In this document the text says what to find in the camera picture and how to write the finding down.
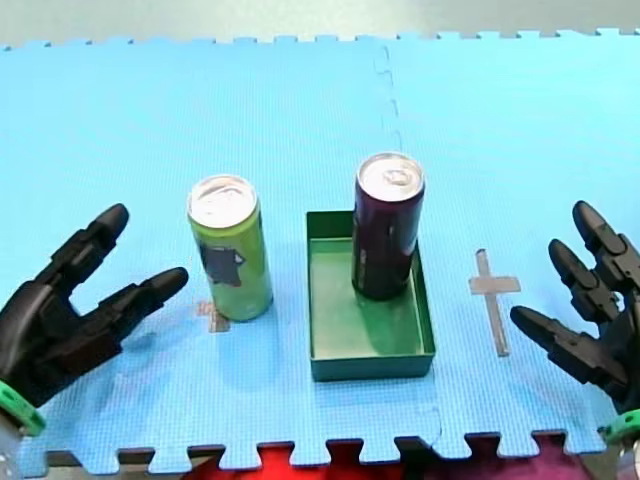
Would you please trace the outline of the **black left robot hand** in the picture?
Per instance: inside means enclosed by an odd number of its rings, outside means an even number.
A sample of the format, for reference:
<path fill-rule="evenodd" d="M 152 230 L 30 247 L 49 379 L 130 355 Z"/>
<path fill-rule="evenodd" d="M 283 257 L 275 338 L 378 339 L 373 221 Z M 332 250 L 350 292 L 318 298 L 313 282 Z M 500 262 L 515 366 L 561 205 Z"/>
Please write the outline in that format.
<path fill-rule="evenodd" d="M 117 356 L 123 341 L 187 283 L 175 267 L 131 283 L 79 314 L 71 303 L 115 248 L 129 220 L 117 203 L 77 230 L 1 310 L 1 381 L 40 407 L 77 379 Z"/>

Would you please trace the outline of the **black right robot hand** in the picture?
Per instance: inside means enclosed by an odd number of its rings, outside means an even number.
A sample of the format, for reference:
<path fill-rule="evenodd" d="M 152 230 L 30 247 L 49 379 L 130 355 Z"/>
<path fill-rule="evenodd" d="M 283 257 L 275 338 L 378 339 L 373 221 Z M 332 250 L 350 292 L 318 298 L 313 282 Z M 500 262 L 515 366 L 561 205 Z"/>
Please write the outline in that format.
<path fill-rule="evenodd" d="M 639 408 L 639 252 L 588 202 L 576 202 L 572 216 L 595 265 L 587 267 L 559 239 L 550 241 L 548 254 L 571 305 L 597 326 L 599 336 L 522 305 L 511 308 L 510 319 L 552 363 L 599 387 L 625 414 Z"/>

